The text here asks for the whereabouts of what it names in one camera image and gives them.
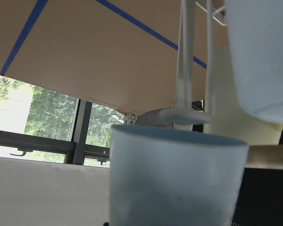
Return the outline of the blue plastic cup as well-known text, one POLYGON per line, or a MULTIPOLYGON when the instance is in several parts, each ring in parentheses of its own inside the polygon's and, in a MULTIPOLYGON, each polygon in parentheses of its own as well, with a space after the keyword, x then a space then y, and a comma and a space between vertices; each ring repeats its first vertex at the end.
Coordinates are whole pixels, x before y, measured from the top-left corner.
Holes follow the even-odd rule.
POLYGON ((200 132, 115 125, 111 226, 229 226, 249 145, 200 132))
POLYGON ((283 124, 283 0, 225 1, 238 102, 283 124))

